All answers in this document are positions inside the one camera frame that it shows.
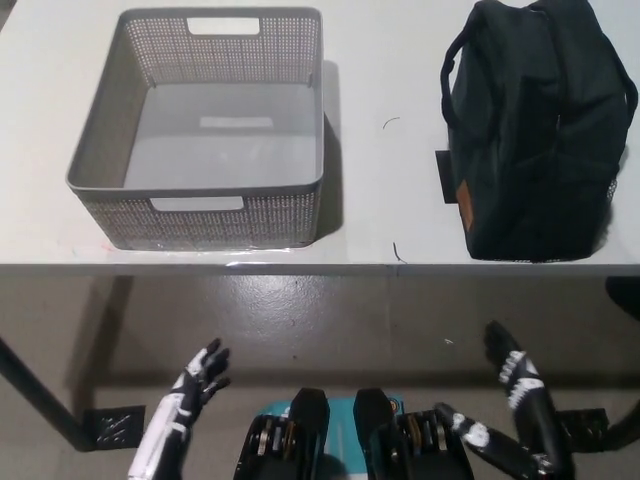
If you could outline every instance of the gray plastic basket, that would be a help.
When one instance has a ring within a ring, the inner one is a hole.
[[[322,61],[311,8],[127,11],[67,182],[121,249],[308,245]]]

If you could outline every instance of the perforated basket wall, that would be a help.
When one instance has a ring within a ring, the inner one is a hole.
[[[193,17],[259,18],[253,36],[195,36]],[[118,23],[68,183],[113,244],[134,250],[303,246],[315,237],[321,181],[312,185],[209,192],[242,196],[235,211],[164,212],[162,191],[122,188],[149,88],[180,83],[288,83],[317,91],[322,144],[322,32],[308,8],[150,9]],[[189,197],[185,191],[166,197]],[[193,197],[208,196],[199,190]]]

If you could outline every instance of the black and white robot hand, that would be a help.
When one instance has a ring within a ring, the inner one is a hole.
[[[512,478],[574,480],[571,452],[533,362],[497,322],[487,326],[484,341],[487,358],[505,388],[519,441],[444,403],[435,407],[442,421],[472,452]]]
[[[129,480],[179,480],[193,425],[215,393],[229,385],[218,378],[229,350],[216,339],[189,362],[156,409],[129,469]]]

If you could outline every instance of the white table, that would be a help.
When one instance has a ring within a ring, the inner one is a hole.
[[[606,246],[571,263],[470,259],[445,205],[439,72],[472,0],[20,0],[0,34],[0,271],[640,274],[640,120],[629,134]],[[524,0],[510,0],[524,5]],[[342,145],[342,226],[295,251],[115,250],[65,184],[120,13],[135,7],[300,5],[324,17],[327,115]],[[635,0],[592,0],[640,80]],[[383,125],[393,117],[383,130]],[[396,258],[393,245],[405,263]]]

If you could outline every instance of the black bag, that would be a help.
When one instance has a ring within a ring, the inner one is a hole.
[[[638,91],[588,1],[478,2],[447,51],[441,84],[471,256],[590,256]]]

